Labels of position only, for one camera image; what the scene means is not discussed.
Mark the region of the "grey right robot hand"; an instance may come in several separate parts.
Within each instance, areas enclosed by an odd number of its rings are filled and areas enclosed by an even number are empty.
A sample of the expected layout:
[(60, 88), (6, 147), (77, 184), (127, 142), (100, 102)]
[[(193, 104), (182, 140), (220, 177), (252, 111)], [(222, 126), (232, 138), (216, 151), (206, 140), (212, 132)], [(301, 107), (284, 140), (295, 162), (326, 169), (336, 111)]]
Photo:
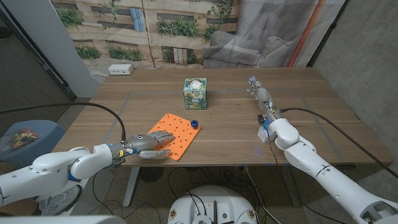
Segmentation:
[(248, 83), (250, 88), (246, 91), (258, 102), (261, 111), (266, 113), (271, 108), (275, 107), (271, 94), (262, 86), (261, 82), (255, 76), (251, 76)]

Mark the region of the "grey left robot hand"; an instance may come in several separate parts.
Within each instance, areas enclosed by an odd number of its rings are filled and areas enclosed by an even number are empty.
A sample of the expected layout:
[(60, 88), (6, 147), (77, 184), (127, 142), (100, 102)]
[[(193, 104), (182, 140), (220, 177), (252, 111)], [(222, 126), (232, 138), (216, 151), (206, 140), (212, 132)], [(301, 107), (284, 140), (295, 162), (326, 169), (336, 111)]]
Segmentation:
[(167, 131), (155, 131), (147, 134), (134, 135), (126, 139), (126, 149), (131, 154), (138, 154), (143, 159), (154, 159), (171, 153), (170, 149), (155, 150), (156, 146), (160, 146), (165, 142), (175, 139), (172, 133)]

